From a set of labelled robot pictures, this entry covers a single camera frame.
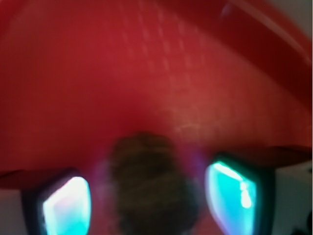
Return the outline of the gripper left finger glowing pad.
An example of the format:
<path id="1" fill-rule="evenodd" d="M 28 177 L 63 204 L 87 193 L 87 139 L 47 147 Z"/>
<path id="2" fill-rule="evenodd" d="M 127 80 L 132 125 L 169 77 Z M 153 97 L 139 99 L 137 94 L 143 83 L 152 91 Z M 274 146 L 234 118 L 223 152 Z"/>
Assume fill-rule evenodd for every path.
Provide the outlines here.
<path id="1" fill-rule="evenodd" d="M 0 173 L 2 235 L 86 235 L 91 208 L 89 184 L 73 168 Z"/>

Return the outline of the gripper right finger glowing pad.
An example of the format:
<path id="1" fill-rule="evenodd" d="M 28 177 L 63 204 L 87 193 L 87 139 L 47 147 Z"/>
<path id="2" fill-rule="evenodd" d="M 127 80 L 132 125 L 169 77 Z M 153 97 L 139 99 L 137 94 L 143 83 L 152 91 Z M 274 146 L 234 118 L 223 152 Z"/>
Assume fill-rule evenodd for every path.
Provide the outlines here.
<path id="1" fill-rule="evenodd" d="M 205 171 L 205 194 L 225 235 L 310 235 L 311 153 L 218 153 Z"/>

